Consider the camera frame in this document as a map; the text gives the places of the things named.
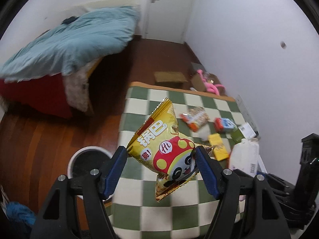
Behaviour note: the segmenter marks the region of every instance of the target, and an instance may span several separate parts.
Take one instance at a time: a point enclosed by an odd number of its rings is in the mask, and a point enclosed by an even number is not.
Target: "tissue box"
[[[243,138],[236,144],[229,157],[229,169],[239,169],[251,177],[255,177],[258,169],[259,143],[257,138]]]

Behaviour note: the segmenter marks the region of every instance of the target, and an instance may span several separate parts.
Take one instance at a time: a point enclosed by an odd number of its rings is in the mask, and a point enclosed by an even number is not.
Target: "snack bag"
[[[193,132],[197,132],[209,121],[209,117],[203,107],[189,109],[187,113],[182,113],[180,116]]]
[[[192,153],[196,146],[178,132],[173,104],[166,98],[135,133],[127,152],[158,173],[155,198],[160,201],[198,173]],[[211,153],[211,147],[204,147]]]
[[[214,127],[216,132],[222,133],[222,132],[231,132],[237,126],[230,119],[215,118]]]

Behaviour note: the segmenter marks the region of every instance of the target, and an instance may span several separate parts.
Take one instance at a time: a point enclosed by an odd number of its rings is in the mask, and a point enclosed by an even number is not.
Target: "yellow chip bag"
[[[173,104],[166,98],[132,137],[127,152],[158,173],[155,198],[160,201],[198,173],[192,153],[196,146],[178,132]],[[204,147],[210,154],[212,148]]]

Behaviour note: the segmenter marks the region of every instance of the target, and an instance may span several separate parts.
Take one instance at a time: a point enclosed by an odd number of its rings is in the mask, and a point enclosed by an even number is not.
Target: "yellow box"
[[[229,157],[223,140],[221,139],[221,136],[218,133],[209,135],[208,141],[212,146],[215,146],[213,152],[217,161],[221,161]]]

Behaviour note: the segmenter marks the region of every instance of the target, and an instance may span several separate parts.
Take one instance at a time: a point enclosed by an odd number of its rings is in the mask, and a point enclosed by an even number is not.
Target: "pink toy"
[[[200,75],[200,77],[201,77],[203,83],[205,84],[205,87],[206,87],[206,91],[207,91],[207,92],[210,92],[210,93],[214,93],[214,94],[216,94],[216,95],[219,95],[220,93],[219,93],[217,87],[225,88],[224,85],[221,85],[221,84],[213,85],[212,83],[207,82],[207,79],[203,76],[203,70],[198,69],[197,72],[198,72],[198,74]]]

